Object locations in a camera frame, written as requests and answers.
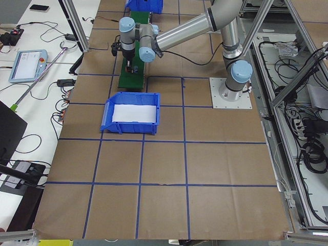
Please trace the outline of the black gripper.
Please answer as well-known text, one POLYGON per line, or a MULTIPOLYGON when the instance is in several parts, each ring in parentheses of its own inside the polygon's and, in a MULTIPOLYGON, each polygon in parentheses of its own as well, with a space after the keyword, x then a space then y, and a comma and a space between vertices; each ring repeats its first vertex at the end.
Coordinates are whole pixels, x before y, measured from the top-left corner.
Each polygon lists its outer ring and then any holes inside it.
POLYGON ((135 57, 135 49, 132 50, 122 50, 122 54, 126 59, 125 71, 131 73, 132 71, 132 60, 135 57))

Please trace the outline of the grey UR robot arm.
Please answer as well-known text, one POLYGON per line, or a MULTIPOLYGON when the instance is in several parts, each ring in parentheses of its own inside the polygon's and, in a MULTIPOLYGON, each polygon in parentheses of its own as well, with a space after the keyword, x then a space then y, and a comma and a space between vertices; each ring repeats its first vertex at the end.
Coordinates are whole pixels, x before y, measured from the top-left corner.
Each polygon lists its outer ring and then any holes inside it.
POLYGON ((159 33, 158 26, 137 23, 131 17, 119 20, 119 37, 111 46, 113 56, 120 51, 127 60, 127 69, 133 68, 135 43, 139 42, 139 58, 144 63, 153 62, 155 57, 162 57, 168 49, 198 37, 206 32, 220 31, 223 46, 223 59, 228 72, 224 88, 228 92, 241 92, 250 77, 240 77, 233 62, 240 62, 243 47, 240 44, 237 29, 237 17, 242 1, 212 1, 211 6, 188 22, 169 31, 159 33))

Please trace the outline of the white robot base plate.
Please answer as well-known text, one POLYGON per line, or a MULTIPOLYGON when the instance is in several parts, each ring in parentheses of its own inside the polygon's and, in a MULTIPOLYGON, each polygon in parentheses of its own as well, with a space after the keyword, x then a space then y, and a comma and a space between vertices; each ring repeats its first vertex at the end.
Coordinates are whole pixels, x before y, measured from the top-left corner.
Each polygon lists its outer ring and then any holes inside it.
POLYGON ((209 81, 214 109, 252 109, 246 85, 240 92, 232 92, 226 87, 226 78, 210 77, 209 81))

